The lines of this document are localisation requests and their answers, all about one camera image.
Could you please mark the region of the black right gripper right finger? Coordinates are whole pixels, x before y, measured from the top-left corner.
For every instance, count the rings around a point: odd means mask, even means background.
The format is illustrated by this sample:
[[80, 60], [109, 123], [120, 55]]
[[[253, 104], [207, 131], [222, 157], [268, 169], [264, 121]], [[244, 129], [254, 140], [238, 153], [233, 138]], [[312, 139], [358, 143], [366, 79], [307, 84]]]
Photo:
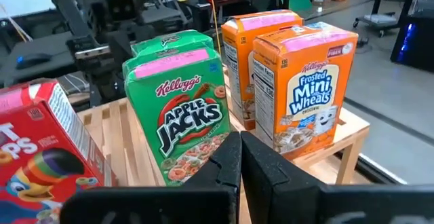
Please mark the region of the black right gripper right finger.
[[241, 133], [252, 224], [434, 224], [434, 185], [328, 185]]

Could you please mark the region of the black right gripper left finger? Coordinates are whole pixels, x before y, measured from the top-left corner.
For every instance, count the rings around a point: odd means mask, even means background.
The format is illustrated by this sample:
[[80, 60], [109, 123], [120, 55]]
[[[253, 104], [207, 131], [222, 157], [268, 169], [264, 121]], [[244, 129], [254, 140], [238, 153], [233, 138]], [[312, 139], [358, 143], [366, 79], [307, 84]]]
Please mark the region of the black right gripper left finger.
[[64, 203], [60, 224], [238, 224], [241, 135], [230, 133], [179, 187], [97, 187]]

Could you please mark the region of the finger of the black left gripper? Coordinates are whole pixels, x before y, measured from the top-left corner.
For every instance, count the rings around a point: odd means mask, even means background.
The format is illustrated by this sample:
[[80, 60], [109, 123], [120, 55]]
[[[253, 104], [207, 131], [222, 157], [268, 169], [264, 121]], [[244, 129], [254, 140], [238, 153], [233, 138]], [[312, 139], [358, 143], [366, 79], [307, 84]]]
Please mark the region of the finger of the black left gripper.
[[113, 89], [114, 98], [120, 99], [126, 97], [125, 94], [125, 75], [123, 74], [123, 69], [119, 64], [111, 65], [111, 72], [113, 76]]
[[90, 71], [90, 104], [102, 105], [112, 101], [113, 88], [111, 72], [107, 68], [98, 67]]

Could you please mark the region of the green Apple Jacks cereal box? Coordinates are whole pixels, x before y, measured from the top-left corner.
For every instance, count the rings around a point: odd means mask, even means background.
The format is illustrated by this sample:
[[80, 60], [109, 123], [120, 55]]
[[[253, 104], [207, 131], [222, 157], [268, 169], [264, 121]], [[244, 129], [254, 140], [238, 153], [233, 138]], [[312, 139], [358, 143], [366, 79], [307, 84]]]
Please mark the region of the green Apple Jacks cereal box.
[[131, 45], [133, 56], [148, 54], [163, 54], [170, 50], [181, 50], [187, 48], [207, 47], [213, 48], [214, 41], [210, 36], [204, 35], [196, 30], [189, 29], [166, 35], [160, 35]]
[[202, 47], [132, 58], [125, 92], [167, 186], [196, 174], [231, 131], [222, 62]]

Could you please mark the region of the red Froot Loops cereal box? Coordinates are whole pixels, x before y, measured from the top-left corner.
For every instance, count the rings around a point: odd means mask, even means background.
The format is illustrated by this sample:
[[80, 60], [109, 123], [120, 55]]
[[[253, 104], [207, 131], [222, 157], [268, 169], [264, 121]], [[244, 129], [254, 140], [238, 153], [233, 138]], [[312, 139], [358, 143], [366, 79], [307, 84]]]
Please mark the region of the red Froot Loops cereal box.
[[58, 224], [72, 195], [116, 185], [55, 79], [0, 89], [0, 224]]

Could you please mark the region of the orange Mini Wheats cereal box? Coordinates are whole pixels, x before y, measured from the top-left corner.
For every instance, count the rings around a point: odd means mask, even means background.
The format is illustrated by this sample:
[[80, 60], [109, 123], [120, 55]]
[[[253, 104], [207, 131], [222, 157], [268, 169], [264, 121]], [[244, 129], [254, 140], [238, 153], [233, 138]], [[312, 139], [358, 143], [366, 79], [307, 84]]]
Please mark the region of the orange Mini Wheats cereal box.
[[248, 130], [255, 128], [253, 40], [296, 25], [303, 25], [303, 19], [291, 10], [232, 16], [222, 25], [233, 113]]
[[324, 22], [253, 41], [257, 137], [288, 160], [333, 143], [357, 33]]

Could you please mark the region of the wooden slatted shelf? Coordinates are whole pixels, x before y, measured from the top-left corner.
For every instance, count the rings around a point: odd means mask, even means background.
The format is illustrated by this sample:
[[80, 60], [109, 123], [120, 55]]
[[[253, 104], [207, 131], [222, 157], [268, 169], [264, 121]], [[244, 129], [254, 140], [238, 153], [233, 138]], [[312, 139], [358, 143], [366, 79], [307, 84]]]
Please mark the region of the wooden slatted shelf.
[[[109, 164], [120, 167], [118, 179], [122, 185], [164, 184], [142, 128], [126, 99], [78, 115]], [[342, 109], [332, 145], [297, 158], [295, 164], [322, 181], [367, 183], [367, 179], [355, 169], [369, 127], [367, 121]]]

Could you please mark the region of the grey desk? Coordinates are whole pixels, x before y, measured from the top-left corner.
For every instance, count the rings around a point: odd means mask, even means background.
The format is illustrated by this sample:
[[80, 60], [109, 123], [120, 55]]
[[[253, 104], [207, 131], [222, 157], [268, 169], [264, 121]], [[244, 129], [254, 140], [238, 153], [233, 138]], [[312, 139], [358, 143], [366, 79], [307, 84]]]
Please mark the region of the grey desk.
[[[69, 52], [66, 42], [72, 37], [70, 32], [50, 35], [29, 42], [22, 42], [13, 48], [0, 67], [0, 87], [38, 78], [57, 78], [77, 71], [77, 67]], [[50, 61], [18, 70], [16, 60], [27, 54], [44, 53], [52, 55]]]

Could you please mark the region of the black computer mouse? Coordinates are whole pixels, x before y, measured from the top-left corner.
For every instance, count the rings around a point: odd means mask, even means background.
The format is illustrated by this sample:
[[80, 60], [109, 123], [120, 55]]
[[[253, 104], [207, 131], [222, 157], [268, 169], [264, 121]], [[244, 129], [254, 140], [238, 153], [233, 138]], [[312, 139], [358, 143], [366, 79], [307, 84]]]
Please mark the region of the black computer mouse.
[[50, 61], [52, 55], [44, 53], [27, 54], [17, 57], [16, 68], [18, 70], [27, 69], [35, 65]]

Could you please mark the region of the wheeled cart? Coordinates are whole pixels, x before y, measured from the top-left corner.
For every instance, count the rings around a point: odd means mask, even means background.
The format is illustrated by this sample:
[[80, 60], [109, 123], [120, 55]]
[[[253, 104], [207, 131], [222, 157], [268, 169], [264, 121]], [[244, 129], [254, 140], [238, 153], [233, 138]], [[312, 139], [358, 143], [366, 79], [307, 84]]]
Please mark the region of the wheeled cart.
[[395, 12], [387, 12], [384, 14], [368, 14], [355, 18], [353, 28], [356, 29], [360, 22], [366, 23], [368, 26], [378, 31], [378, 36], [383, 37], [384, 34], [399, 27], [398, 19], [395, 17]]

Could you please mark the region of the black computer tower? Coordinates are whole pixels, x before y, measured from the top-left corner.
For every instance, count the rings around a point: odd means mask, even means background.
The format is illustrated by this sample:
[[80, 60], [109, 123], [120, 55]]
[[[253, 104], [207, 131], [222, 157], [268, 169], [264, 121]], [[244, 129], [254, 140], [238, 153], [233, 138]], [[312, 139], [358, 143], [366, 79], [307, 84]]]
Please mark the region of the black computer tower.
[[434, 0], [404, 0], [391, 62], [434, 73]]

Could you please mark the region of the black aluminium table frame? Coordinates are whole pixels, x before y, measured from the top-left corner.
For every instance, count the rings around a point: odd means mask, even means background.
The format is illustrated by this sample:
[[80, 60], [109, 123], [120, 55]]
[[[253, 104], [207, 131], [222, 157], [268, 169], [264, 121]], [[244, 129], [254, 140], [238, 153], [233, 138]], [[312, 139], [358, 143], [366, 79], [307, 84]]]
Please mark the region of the black aluminium table frame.
[[334, 154], [341, 161], [338, 168], [337, 184], [350, 184], [356, 174], [369, 183], [406, 185], [407, 182], [386, 168], [360, 153], [350, 153], [349, 150], [341, 150]]

